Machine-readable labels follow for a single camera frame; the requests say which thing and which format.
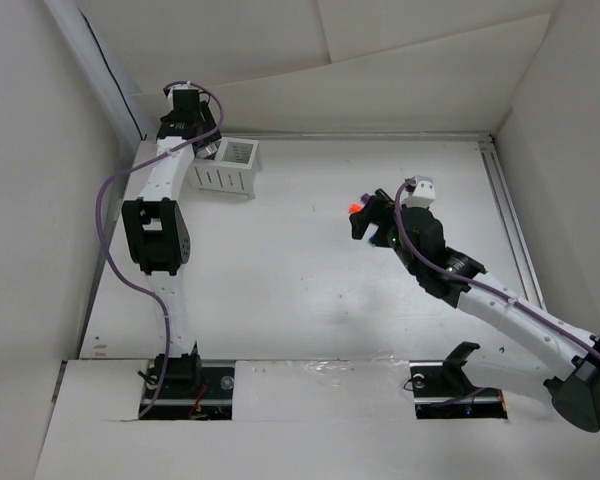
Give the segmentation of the clear jar of paper clips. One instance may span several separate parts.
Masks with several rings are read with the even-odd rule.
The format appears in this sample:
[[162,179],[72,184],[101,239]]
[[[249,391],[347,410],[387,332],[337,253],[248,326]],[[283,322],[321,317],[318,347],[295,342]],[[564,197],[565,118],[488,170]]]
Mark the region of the clear jar of paper clips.
[[219,143],[218,142],[212,142],[207,144],[206,146],[202,147],[201,149],[198,150],[196,157],[200,158],[200,159],[211,159],[213,160],[218,152],[219,149]]

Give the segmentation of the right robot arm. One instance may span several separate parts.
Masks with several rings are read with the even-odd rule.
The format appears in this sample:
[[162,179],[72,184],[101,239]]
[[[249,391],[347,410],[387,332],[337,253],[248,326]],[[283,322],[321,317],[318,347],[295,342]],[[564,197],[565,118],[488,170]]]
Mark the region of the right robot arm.
[[483,264],[446,244],[441,222],[427,208],[397,205],[383,190],[366,195],[349,215],[351,236],[391,250],[429,296],[473,316],[520,345],[519,367],[505,352],[473,360],[479,344],[463,341],[438,372],[448,389],[446,410],[485,390],[508,390],[547,403],[576,428],[600,431],[600,335],[567,322],[516,295]]

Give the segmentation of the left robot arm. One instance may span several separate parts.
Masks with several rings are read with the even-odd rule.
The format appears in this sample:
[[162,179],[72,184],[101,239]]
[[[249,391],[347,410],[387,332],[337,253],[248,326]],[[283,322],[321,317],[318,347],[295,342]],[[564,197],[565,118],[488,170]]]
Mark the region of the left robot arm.
[[162,383],[163,398],[194,396],[202,387],[202,366],[183,292],[183,267],[191,253],[190,235],[178,198],[197,150],[219,138],[209,104],[190,84],[170,85],[171,111],[161,118],[157,155],[138,198],[126,200],[122,217],[130,256],[150,290],[166,305],[168,347],[145,375]]

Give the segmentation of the white two-compartment organizer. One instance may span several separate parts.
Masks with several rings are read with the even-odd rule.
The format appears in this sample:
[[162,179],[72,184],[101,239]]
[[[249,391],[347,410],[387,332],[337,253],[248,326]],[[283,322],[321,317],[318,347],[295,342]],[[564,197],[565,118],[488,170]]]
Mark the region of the white two-compartment organizer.
[[198,190],[255,198],[255,179],[262,170],[257,140],[223,137],[213,157],[195,158],[186,178]]

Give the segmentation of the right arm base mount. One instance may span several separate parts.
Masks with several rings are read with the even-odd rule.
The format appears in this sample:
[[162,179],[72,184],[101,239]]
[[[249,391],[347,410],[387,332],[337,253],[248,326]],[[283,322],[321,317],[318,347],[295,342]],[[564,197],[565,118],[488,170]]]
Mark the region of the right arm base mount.
[[480,346],[462,342],[443,360],[409,362],[402,390],[414,401],[418,420],[507,420],[501,390],[474,386],[462,368]]

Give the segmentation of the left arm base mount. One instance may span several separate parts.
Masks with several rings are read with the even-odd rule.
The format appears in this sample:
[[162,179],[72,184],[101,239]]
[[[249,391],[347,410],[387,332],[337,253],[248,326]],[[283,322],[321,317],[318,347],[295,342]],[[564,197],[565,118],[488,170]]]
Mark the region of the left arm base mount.
[[229,421],[234,386],[233,361],[203,361],[198,381],[170,373],[157,400],[140,420]]

